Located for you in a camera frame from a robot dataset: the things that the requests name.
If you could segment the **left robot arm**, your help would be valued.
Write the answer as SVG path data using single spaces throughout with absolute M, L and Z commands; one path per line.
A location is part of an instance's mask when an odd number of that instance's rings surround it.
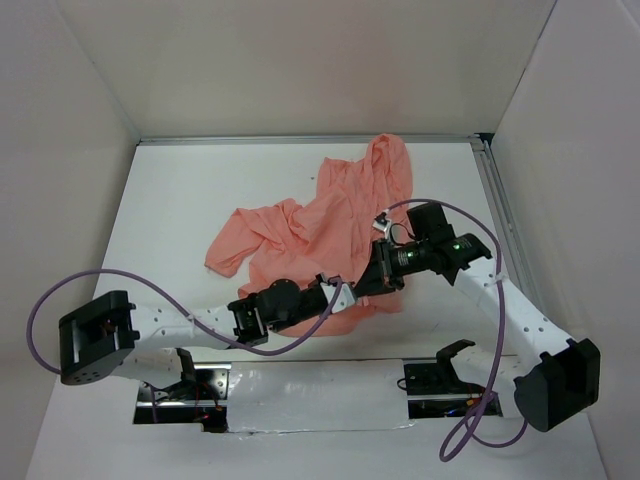
M 319 275 L 305 289 L 280 279 L 219 307 L 187 310 L 177 303 L 147 307 L 124 290 L 110 291 L 59 322 L 60 379 L 88 385 L 115 376 L 136 380 L 176 399 L 196 390 L 192 347 L 241 349 L 260 356 L 271 333 L 306 320 L 313 331 L 356 303 L 350 284 Z

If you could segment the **pink zip jacket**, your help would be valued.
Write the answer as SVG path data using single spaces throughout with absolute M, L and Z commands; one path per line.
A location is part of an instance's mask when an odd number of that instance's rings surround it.
M 379 238 L 372 224 L 386 207 L 413 193 L 410 157 L 404 141 L 381 134 L 356 162 L 327 158 L 317 179 L 315 198 L 306 205 L 287 198 L 273 206 L 236 209 L 210 245 L 205 266 L 234 276 L 249 264 L 241 298 L 278 279 L 301 287 L 316 275 L 357 282 Z

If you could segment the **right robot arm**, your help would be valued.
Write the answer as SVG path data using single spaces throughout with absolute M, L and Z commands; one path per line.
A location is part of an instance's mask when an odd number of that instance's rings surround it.
M 517 415 L 548 432 L 593 405 L 599 396 L 601 352 L 589 339 L 575 340 L 554 325 L 504 275 L 499 248 L 476 235 L 457 235 L 435 201 L 409 201 L 410 240 L 392 238 L 388 210 L 374 220 L 382 238 L 372 244 L 369 264 L 357 282 L 357 297 L 399 291 L 408 275 L 430 271 L 495 319 L 520 364 L 505 389 Z

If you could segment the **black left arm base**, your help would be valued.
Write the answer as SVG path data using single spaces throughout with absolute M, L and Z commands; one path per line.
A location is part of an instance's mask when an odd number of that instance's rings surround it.
M 226 433 L 230 363 L 196 363 L 195 381 L 165 389 L 141 383 L 134 425 L 199 425 L 204 432 Z

